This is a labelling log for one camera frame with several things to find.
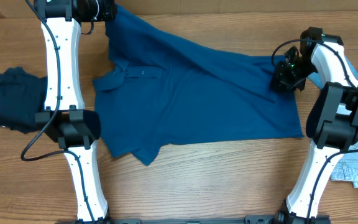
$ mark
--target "dark navy shirt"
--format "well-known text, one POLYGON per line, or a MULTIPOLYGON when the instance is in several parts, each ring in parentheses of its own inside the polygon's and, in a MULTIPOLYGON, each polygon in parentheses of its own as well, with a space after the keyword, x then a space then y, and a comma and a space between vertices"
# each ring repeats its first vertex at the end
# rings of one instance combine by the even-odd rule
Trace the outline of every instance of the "dark navy shirt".
POLYGON ((26 73, 23 68, 8 68, 0 74, 0 126, 22 133, 39 130, 36 112, 44 108, 47 79, 26 73))
POLYGON ((294 94, 269 89, 270 57, 202 47, 120 6, 106 35, 116 67, 93 84, 113 156, 132 152, 149 165, 170 143, 303 136, 294 94))

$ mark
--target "blue shirt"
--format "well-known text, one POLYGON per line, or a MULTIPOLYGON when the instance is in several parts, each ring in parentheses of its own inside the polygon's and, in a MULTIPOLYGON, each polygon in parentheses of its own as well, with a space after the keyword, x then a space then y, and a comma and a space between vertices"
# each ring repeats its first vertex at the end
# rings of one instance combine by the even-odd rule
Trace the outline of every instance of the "blue shirt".
POLYGON ((303 137, 294 94, 269 89, 270 57, 202 47, 120 6, 106 35, 116 67, 93 84, 114 157, 149 165, 166 144, 303 137))

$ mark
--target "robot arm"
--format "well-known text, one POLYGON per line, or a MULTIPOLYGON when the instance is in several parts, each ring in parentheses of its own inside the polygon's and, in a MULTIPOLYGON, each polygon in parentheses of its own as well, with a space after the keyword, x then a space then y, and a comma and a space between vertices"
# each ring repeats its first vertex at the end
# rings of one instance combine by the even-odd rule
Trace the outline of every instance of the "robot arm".
MULTIPOLYGON (((57 117, 45 133, 57 142, 61 149, 76 154, 84 168, 82 179, 75 158, 66 154, 78 201, 76 223, 92 223, 93 220, 96 220, 95 223, 110 223, 108 204, 101 190, 96 160, 100 122, 94 111, 85 110, 78 76, 78 44, 81 22, 112 20, 116 8, 114 1, 84 1, 87 3, 83 5, 76 0, 34 1, 38 14, 47 20, 47 25, 52 30, 61 55, 61 85, 58 88, 62 96, 60 106, 56 108, 57 58, 51 41, 53 37, 42 26, 47 47, 48 90, 45 111, 36 114, 35 121, 43 126, 50 121, 52 111, 57 110, 57 117)), ((346 61, 339 37, 324 35, 321 29, 316 28, 310 28, 302 35, 302 39, 320 40, 331 46, 343 61, 346 61)), ((351 144, 358 141, 358 95, 345 81, 336 55, 321 44, 308 42, 301 45, 302 58, 295 57, 294 48, 290 50, 291 60, 288 60, 286 65, 284 62, 277 65, 272 87, 286 91, 295 87, 303 89, 305 78, 314 71, 320 74, 325 86, 306 124, 306 133, 311 138, 311 144, 298 182, 277 216, 270 219, 271 222, 265 223, 306 223, 313 185, 326 159, 335 153, 348 150, 351 144)), ((345 66, 351 82, 358 86, 349 66, 345 66)), ((330 165, 323 170, 311 205, 311 217, 317 216, 319 200, 340 158, 334 157, 330 165)), ((329 223, 329 219, 317 219, 314 223, 329 223)))
POLYGON ((93 220, 95 223, 108 223, 108 203, 101 189, 96 159, 100 121, 96 112, 85 110, 78 73, 78 44, 81 22, 112 20, 116 6, 114 1, 108 0, 35 0, 34 6, 54 35, 59 49, 61 70, 58 86, 55 47, 47 28, 42 24, 47 49, 48 89, 45 111, 37 113, 35 121, 43 126, 49 121, 51 111, 58 110, 55 121, 45 133, 57 142, 61 149, 71 151, 79 157, 83 179, 75 158, 71 154, 65 154, 77 197, 76 223, 92 223, 93 220), (59 108, 56 108, 57 88, 60 88, 62 96, 59 108))
MULTIPOLYGON (((302 33, 301 38, 319 40, 336 51, 344 62, 350 81, 358 88, 358 81, 346 63, 340 37, 324 35, 322 29, 310 27, 302 33)), ((302 58, 293 58, 287 65, 281 63, 276 67, 276 76, 272 82, 276 90, 288 90, 288 86, 302 90, 305 84, 301 83, 299 86, 299 80, 304 82, 310 72, 318 72, 324 88, 306 123, 306 134, 311 138, 308 156, 295 188, 287 197, 283 208, 278 211, 282 215, 276 215, 275 223, 306 223, 308 218, 316 218, 318 204, 329 176, 343 156, 339 152, 347 151, 350 145, 358 141, 358 94, 345 79, 336 54, 324 45, 302 42, 302 58), (337 156, 323 168, 327 158, 334 154, 337 156), (313 195, 313 187, 320 171, 322 173, 313 195)), ((293 47, 286 55, 295 56, 294 51, 293 47)), ((314 222, 330 223, 328 217, 314 222)))

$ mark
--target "wire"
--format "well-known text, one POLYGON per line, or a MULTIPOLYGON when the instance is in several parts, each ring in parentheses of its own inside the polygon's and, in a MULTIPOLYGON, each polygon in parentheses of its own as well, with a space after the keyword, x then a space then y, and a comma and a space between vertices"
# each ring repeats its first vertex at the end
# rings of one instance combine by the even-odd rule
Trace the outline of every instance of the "wire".
POLYGON ((303 80, 305 80, 307 77, 305 78, 301 78, 299 81, 297 81, 291 88, 289 88, 289 90, 292 90, 293 88, 295 88, 297 85, 299 85, 301 82, 303 82, 303 80))
MULTIPOLYGON (((295 58, 295 60, 296 60, 299 58, 299 50, 297 48, 295 48, 295 52, 296 52, 296 58, 295 58)), ((290 60, 291 60, 291 55, 288 56, 287 65, 290 63, 290 60)))
MULTIPOLYGON (((351 82, 350 78, 349 78, 349 75, 347 74, 347 69, 346 69, 346 66, 345 66, 345 63, 343 61, 343 59, 339 56, 338 52, 335 51, 332 47, 324 44, 322 41, 317 41, 317 40, 307 40, 307 39, 295 39, 295 40, 289 40, 287 42, 284 42, 282 43, 280 46, 278 46, 273 54, 272 54, 272 64, 273 66, 275 66, 274 64, 274 55, 276 54, 276 52, 282 48, 284 45, 287 45, 287 44, 290 44, 290 43, 294 43, 294 42, 312 42, 312 43, 316 43, 316 44, 319 44, 319 45, 322 45, 324 47, 326 47, 327 49, 329 49, 332 53, 334 53, 334 55, 338 58, 339 62, 341 63, 341 66, 342 66, 342 69, 343 69, 343 72, 344 72, 344 76, 345 76, 345 79, 346 81, 348 82, 348 84, 356 91, 356 93, 358 94, 358 88, 351 82)), ((321 178, 321 175, 323 174, 324 172, 324 169, 325 167, 331 162, 331 159, 338 156, 338 155, 341 155, 341 154, 348 154, 348 153, 357 153, 358 152, 358 149, 356 150, 350 150, 350 151, 346 151, 346 152, 337 152, 331 156, 329 156, 326 161, 324 162, 323 166, 321 167, 318 175, 317 175, 317 178, 316 178, 316 181, 314 182, 314 186, 313 186, 313 190, 311 192, 311 195, 310 195, 310 202, 309 202, 309 207, 308 207, 308 214, 306 216, 306 218, 309 219, 309 222, 311 220, 311 217, 310 217, 310 213, 311 213, 311 207, 312 207, 312 204, 313 204, 313 200, 314 200, 314 195, 316 193, 316 188, 317 188, 317 185, 318 185, 318 182, 321 178)))
POLYGON ((91 35, 93 33, 93 29, 94 29, 94 24, 93 22, 91 22, 91 30, 87 33, 81 33, 81 34, 84 34, 84 35, 91 35))
POLYGON ((95 0, 96 1, 96 4, 98 5, 98 12, 96 13, 96 16, 93 18, 94 20, 98 20, 98 15, 99 15, 99 8, 100 8, 100 5, 99 5, 99 0, 95 0))
POLYGON ((43 158, 46 158, 46 157, 50 157, 50 156, 53 156, 53 155, 57 155, 57 154, 63 154, 63 153, 67 153, 67 154, 71 154, 72 156, 74 156, 75 158, 75 161, 77 161, 77 164, 78 164, 78 168, 80 170, 80 177, 81 177, 81 186, 82 186, 82 192, 83 192, 83 196, 84 196, 84 201, 85 201, 85 204, 86 204, 86 207, 88 208, 88 212, 89 212, 89 215, 92 219, 92 222, 95 223, 94 221, 94 217, 93 217, 93 214, 92 214, 92 210, 91 210, 91 207, 90 207, 90 204, 89 204, 89 201, 88 201, 88 196, 86 196, 86 190, 85 190, 85 182, 84 182, 84 174, 83 174, 83 170, 82 170, 82 166, 81 166, 81 162, 80 162, 80 158, 74 153, 74 152, 71 152, 71 151, 68 151, 68 150, 64 150, 64 151, 55 151, 55 152, 50 152, 50 153, 47 153, 45 155, 42 155, 42 156, 37 156, 37 157, 34 157, 34 158, 26 158, 25 157, 25 154, 26 152, 31 148, 31 146, 36 142, 36 140, 38 140, 38 138, 48 129, 48 127, 52 124, 52 122, 54 121, 54 119, 56 118, 56 115, 59 111, 59 107, 60 107, 60 100, 62 99, 62 96, 61 96, 61 89, 60 89, 60 83, 61 83, 61 79, 62 79, 62 76, 61 76, 61 66, 60 66, 60 56, 59 56, 59 49, 60 47, 57 46, 57 43, 56 43, 56 39, 55 37, 53 36, 53 33, 52 31, 50 30, 47 22, 40 16, 40 14, 34 9, 34 6, 31 4, 30 0, 25 0, 27 5, 29 5, 29 7, 31 8, 31 10, 34 12, 34 14, 38 17, 38 19, 41 21, 41 23, 45 26, 45 28, 47 29, 50 37, 51 37, 51 40, 53 42, 53 46, 55 48, 55 53, 56 53, 56 61, 57 61, 57 102, 56 102, 56 108, 55 108, 55 111, 53 112, 52 116, 50 117, 49 121, 47 122, 47 124, 40 130, 40 132, 38 134, 36 134, 34 136, 34 138, 28 143, 28 145, 23 149, 22 151, 22 154, 21 154, 21 159, 25 162, 30 162, 30 161, 37 161, 37 160, 40 160, 40 159, 43 159, 43 158))

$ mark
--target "wooden table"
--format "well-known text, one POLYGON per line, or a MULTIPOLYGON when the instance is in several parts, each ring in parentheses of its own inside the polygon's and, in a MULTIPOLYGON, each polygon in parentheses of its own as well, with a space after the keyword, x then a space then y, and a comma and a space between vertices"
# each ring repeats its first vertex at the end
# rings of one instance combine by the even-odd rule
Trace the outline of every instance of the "wooden table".
MULTIPOLYGON (((309 26, 340 35, 358 70, 358 11, 142 16, 159 29, 207 47, 270 55, 309 26)), ((81 37, 81 88, 93 109, 91 80, 112 69, 103 24, 81 37)), ((21 66, 46 75, 44 37, 36 19, 0 19, 0 73, 21 66)), ((318 96, 310 82, 296 93, 305 128, 318 96)), ((76 198, 67 162, 55 156, 37 162, 19 158, 34 133, 0 128, 0 223, 54 223, 76 218, 76 198)), ((131 154, 113 159, 101 142, 100 178, 114 218, 215 218, 275 213, 290 193, 308 150, 308 139, 268 139, 165 146, 150 166, 131 154)), ((42 136, 29 156, 57 149, 42 136)), ((358 189, 330 182, 319 206, 333 223, 358 223, 358 189)))

